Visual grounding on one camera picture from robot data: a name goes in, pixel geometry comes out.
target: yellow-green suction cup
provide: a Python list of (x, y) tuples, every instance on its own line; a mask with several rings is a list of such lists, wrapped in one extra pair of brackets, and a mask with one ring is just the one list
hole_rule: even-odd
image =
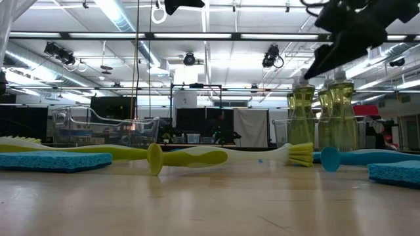
[(159, 145), (150, 144), (147, 149), (147, 161), (149, 162), (150, 174), (157, 176), (163, 166), (163, 152)]

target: suction cup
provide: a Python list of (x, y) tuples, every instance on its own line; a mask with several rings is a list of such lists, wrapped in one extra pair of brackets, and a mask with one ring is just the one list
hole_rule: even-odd
[(334, 147), (325, 147), (321, 152), (321, 164), (326, 171), (335, 172), (340, 167), (340, 152)]
[(147, 161), (149, 162), (150, 174), (157, 176), (163, 166), (163, 152), (159, 145), (150, 144), (147, 149)]

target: wooden table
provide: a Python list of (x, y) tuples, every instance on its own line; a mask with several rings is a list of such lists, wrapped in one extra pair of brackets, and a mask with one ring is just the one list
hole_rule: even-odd
[(419, 235), (420, 191), (275, 162), (0, 172), (0, 235)]

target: yellow dish soap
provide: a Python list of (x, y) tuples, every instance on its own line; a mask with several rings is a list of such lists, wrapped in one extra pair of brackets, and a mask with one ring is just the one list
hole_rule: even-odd
[(309, 85), (303, 75), (306, 70), (302, 69), (298, 83), (293, 87), (292, 93), (295, 98), (295, 110), (293, 111), (290, 139), (291, 144), (305, 144), (314, 142), (315, 120), (312, 112), (312, 99), (315, 93), (315, 86)]
[(293, 96), (292, 92), (289, 92), (287, 95), (287, 105), (289, 105), (289, 114), (288, 118), (291, 119), (293, 116), (293, 112), (295, 111), (295, 97)]
[(318, 91), (318, 97), (321, 103), (321, 116), (318, 122), (318, 141), (320, 149), (332, 146), (330, 117), (333, 109), (333, 103), (331, 94), (328, 91), (328, 84), (332, 81), (332, 79), (327, 78), (324, 81), (324, 86)]
[(354, 84), (346, 79), (345, 71), (338, 71), (334, 82), (328, 84), (331, 95), (332, 144), (339, 151), (358, 149), (358, 127), (352, 107)]

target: white curtain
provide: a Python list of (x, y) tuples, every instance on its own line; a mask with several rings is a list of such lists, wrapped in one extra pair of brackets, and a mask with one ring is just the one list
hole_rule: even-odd
[(267, 111), (234, 109), (234, 131), (242, 136), (236, 146), (267, 148)]

